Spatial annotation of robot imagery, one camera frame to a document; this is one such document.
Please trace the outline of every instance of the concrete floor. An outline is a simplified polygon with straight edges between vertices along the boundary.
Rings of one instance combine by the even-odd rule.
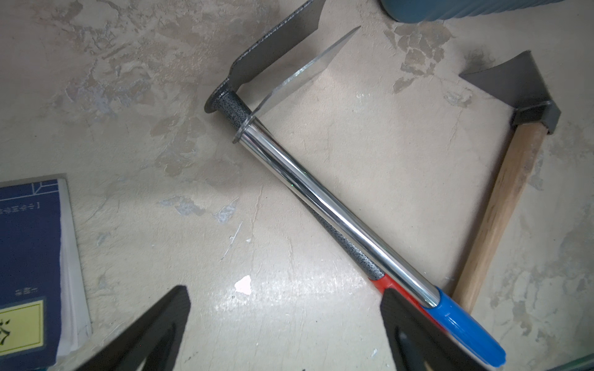
[[[231,143],[223,118],[203,112],[230,63],[300,4],[1,2],[0,181],[66,174],[93,322],[91,341],[51,370],[73,369],[176,284],[192,300],[176,370],[394,368],[380,295]],[[505,370],[545,370],[594,350],[593,15],[592,1],[567,0],[403,25],[378,1],[328,0],[293,60],[362,28],[317,80],[262,117],[451,290],[511,114],[457,74],[532,50],[563,114],[472,313],[507,350]],[[268,78],[296,66],[288,57]],[[243,90],[249,103],[268,78]],[[249,295],[235,288],[247,275]]]

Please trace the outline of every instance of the wooden handle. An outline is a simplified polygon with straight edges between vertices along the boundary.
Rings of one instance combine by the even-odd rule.
[[[520,125],[507,149],[481,227],[452,295],[468,313],[475,306],[497,245],[534,168],[546,133],[547,128],[539,122]]]

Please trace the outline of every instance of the chrome handle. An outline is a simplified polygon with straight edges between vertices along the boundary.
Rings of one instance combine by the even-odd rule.
[[[433,308],[439,304],[438,289],[309,174],[272,138],[257,118],[244,131],[240,142],[303,202],[400,283],[421,305]]]

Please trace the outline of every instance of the metal handle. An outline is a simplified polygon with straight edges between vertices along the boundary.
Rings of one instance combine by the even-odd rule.
[[[309,174],[272,138],[257,118],[244,131],[240,142],[303,202],[347,237],[423,306],[433,308],[439,304],[438,289]]]
[[[348,238],[344,237],[340,232],[336,230],[326,219],[322,218],[314,209],[309,207],[302,199],[297,197],[299,201],[305,206],[305,208],[314,216],[314,218],[326,229],[326,231],[332,236],[332,238],[338,242],[340,247],[349,254],[350,258],[361,268],[361,270],[367,275],[371,281],[377,281],[385,276],[377,265],[375,265],[364,253],[361,252],[355,245],[353,245]]]

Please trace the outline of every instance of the blue book cover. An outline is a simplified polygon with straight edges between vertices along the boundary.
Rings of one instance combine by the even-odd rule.
[[[0,370],[56,362],[61,335],[58,181],[0,188]]]

